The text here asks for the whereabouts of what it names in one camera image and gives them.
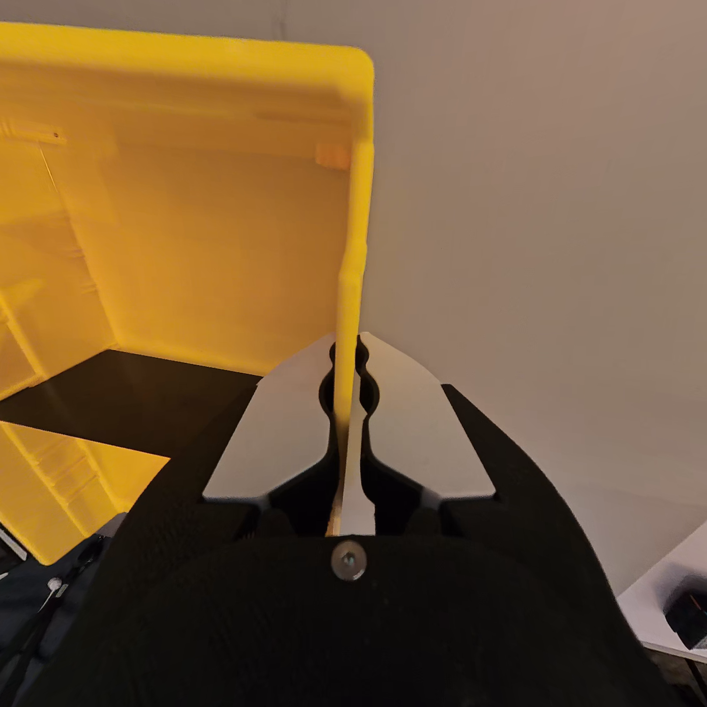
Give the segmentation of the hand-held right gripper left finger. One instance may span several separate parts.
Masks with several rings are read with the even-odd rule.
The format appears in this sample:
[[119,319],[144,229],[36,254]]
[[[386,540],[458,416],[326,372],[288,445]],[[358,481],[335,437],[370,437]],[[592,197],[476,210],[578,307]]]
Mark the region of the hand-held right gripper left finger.
[[269,506],[273,491],[323,459],[330,418],[320,387],[332,369],[334,342],[334,334],[324,335],[260,380],[204,488],[204,501]]

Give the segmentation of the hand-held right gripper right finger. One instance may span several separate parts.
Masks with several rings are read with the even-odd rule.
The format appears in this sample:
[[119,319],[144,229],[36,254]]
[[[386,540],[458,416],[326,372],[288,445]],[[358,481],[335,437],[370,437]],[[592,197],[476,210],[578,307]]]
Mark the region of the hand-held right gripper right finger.
[[423,504],[492,498],[496,489],[440,381],[371,333],[360,338],[378,391],[368,418],[376,461],[414,482]]

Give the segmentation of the yellow plastic bin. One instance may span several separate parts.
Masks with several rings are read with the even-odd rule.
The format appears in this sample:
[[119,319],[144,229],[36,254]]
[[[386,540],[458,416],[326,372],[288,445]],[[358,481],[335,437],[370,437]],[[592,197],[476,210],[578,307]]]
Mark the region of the yellow plastic bin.
[[337,458],[374,76],[347,46],[1,23],[1,525],[40,563],[326,334],[299,477]]

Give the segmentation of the small black box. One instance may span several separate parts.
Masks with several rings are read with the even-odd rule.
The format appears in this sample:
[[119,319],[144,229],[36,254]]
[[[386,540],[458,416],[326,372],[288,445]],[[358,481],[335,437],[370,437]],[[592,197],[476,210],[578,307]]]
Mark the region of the small black box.
[[706,650],[706,577],[687,576],[668,594],[666,621],[688,650]]

